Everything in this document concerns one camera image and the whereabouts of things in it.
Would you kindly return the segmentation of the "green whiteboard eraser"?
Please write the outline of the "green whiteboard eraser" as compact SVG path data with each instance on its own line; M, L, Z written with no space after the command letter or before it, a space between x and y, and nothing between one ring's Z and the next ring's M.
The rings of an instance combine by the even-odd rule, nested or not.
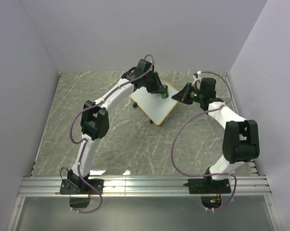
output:
M163 85L161 98L165 99L165 98L168 98L168 96L169 96L169 94L168 94L168 86L167 85Z

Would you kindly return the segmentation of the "orange framed whiteboard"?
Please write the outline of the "orange framed whiteboard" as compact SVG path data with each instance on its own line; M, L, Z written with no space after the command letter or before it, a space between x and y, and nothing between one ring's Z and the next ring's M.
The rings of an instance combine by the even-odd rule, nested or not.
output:
M130 95L130 99L137 103L137 106L148 116L148 118L157 126L161 125L167 116L172 112L178 101L172 99L172 96L179 91L160 77L160 81L168 88L168 97L163 99L161 94L148 93L145 87L137 89Z

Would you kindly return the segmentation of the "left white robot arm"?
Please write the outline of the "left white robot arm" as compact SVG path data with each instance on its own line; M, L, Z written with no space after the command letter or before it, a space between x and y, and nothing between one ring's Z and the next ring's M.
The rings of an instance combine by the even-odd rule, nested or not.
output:
M90 164L98 142L107 134L110 122L109 113L126 97L145 87L150 94L168 94L154 70L154 60L140 59L121 75L117 84L95 101L86 101L83 110L78 113L70 127L69 136L74 144L80 144L77 158L67 173L68 183L76 193L85 193L93 188L88 182Z

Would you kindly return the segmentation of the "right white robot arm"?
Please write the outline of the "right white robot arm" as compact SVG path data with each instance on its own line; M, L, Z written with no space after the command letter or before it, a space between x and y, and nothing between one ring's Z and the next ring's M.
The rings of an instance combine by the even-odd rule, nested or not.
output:
M187 83L172 99L187 105L198 103L201 114L207 114L224 129L222 156L202 176L204 189L212 193L224 187L226 179L238 167L259 156L258 124L231 110L227 102L216 96L216 80L201 75L201 71L195 73L194 81Z

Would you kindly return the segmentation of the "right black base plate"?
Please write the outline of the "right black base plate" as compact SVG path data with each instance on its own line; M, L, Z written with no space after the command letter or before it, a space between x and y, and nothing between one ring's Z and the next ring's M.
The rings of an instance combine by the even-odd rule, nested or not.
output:
M231 193L228 179L213 180L211 177L188 179L188 182L184 183L183 186L189 188L190 194Z

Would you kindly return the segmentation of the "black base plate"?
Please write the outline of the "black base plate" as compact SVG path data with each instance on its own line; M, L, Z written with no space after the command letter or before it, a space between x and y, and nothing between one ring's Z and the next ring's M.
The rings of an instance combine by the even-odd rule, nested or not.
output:
M94 187L100 194L103 191L104 180L102 179L88 179L88 184ZM77 195L77 194L97 194L91 187L84 183L81 179L73 183L68 179L63 179L59 194L61 195Z
M228 179L213 180L211 177L188 179L188 182L184 183L183 186L189 188L190 194L231 193Z

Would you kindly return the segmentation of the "aluminium mounting rail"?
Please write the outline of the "aluminium mounting rail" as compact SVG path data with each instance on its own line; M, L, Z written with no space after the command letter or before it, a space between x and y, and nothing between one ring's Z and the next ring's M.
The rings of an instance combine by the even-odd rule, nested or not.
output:
M103 197L184 197L191 196L187 186L188 178L182 175L170 176L94 176L103 179ZM23 178L19 197L59 197L62 179L60 177ZM264 176L238 176L236 196L271 195Z

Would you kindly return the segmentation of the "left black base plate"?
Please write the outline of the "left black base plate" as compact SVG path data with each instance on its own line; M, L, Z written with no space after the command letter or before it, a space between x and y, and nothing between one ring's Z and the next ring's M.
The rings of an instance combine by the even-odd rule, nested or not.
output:
M100 194L103 191L104 180L102 179L88 179L88 184L94 187ZM91 187L84 183L81 179L73 183L68 179L63 179L59 194L61 195L77 195L77 194L97 194Z

